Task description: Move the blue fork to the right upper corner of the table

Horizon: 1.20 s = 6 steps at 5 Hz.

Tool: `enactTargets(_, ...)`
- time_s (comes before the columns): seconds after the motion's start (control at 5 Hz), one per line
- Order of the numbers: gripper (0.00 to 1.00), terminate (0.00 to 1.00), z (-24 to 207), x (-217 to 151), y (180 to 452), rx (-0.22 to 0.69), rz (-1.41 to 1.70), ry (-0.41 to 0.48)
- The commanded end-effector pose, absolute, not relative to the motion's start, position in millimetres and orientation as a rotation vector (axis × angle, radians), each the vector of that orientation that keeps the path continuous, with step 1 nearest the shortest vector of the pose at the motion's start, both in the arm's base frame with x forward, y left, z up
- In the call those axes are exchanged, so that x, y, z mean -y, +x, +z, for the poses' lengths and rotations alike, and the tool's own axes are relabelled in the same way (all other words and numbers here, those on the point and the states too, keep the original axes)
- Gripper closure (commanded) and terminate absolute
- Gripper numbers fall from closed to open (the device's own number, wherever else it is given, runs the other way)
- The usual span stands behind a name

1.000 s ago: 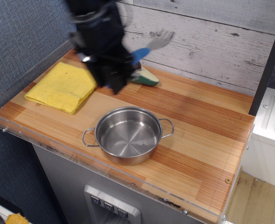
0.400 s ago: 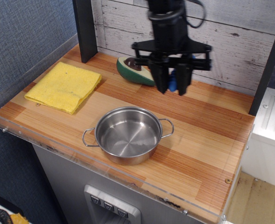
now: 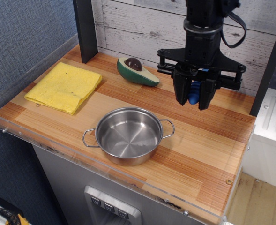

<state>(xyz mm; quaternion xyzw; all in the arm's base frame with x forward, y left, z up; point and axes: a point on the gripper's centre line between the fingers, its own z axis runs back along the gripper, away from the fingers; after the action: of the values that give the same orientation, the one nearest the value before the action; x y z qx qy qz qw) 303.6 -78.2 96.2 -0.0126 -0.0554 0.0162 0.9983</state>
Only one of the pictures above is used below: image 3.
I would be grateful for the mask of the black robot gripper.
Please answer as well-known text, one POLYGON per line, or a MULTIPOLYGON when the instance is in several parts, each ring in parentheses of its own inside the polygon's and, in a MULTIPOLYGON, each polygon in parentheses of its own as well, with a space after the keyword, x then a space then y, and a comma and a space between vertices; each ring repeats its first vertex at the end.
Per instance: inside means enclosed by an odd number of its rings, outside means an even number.
POLYGON ((223 38, 221 32, 200 36, 187 34, 185 48, 160 49, 157 51, 157 55, 160 57, 157 66, 158 72, 172 74, 175 97, 181 105, 187 102, 194 69, 208 69, 215 72, 224 71, 236 74, 235 77, 220 75, 219 79, 222 83, 212 79, 202 81, 199 110, 208 109, 216 90, 220 89, 221 86, 233 90, 240 89, 242 74, 246 71, 246 66, 221 53, 220 42, 223 38), (166 63, 166 59, 179 64, 166 63))

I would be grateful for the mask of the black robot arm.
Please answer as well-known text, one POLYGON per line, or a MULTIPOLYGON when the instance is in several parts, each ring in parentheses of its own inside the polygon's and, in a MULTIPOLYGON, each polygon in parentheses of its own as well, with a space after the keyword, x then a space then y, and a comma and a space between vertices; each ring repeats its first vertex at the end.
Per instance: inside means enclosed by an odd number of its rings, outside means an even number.
POLYGON ((240 6, 237 0, 188 0, 184 20, 185 48, 160 49, 158 71, 171 75, 176 100, 184 105, 198 104, 205 110, 217 89, 239 90, 246 66, 229 59, 220 51, 226 42, 224 18, 247 30, 244 21, 233 13, 240 6))

